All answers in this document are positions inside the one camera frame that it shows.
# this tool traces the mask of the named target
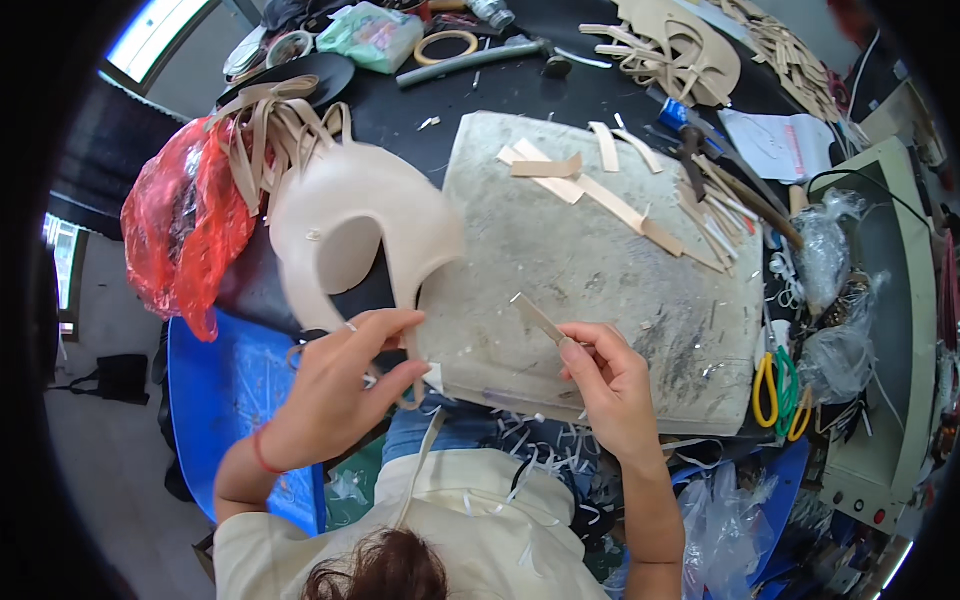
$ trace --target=wall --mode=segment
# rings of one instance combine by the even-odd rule
[[[847,77],[860,50],[840,33],[827,0],[754,0],[754,4],[779,19],[841,78]]]
[[[227,89],[224,62],[251,30],[223,5],[214,9],[167,62],[147,100],[191,119],[207,116]]]
[[[162,323],[127,284],[123,244],[90,234],[81,288],[81,342],[65,344],[58,383],[90,374],[99,356],[136,353],[152,361]],[[156,422],[160,390],[149,383],[147,391],[148,406],[48,392],[60,470],[88,533],[136,597],[212,600],[213,584],[191,547],[211,525],[195,504],[163,487],[174,455]]]

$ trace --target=cutting board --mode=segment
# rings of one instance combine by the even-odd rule
[[[551,159],[580,152],[582,173],[703,256],[707,242],[680,210],[680,163],[652,174],[617,141],[619,173],[605,173],[592,132],[510,114],[463,117],[444,195],[464,216],[467,256],[422,287],[420,350],[445,395],[518,413],[579,420],[584,403],[559,377],[557,348],[510,299],[523,292],[555,323],[610,322],[650,365],[663,434],[734,435],[753,383],[763,298],[760,235],[745,236],[733,275],[674,257],[589,196],[565,204],[496,160],[526,138]]]

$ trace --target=hair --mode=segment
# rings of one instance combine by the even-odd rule
[[[327,559],[310,571],[300,600],[445,600],[449,594],[440,557],[408,529],[375,531],[348,561]]]

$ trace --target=black bag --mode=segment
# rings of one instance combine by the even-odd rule
[[[80,390],[76,386],[85,381],[96,381],[95,390]],[[119,400],[128,404],[146,406],[147,357],[143,354],[118,354],[97,359],[97,370],[86,377],[75,379],[70,385],[50,388],[68,390],[73,394],[99,396],[104,400]]]

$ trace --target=fingernail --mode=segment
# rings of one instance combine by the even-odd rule
[[[560,357],[565,363],[577,360],[584,351],[573,338],[563,338],[557,346],[560,347]]]

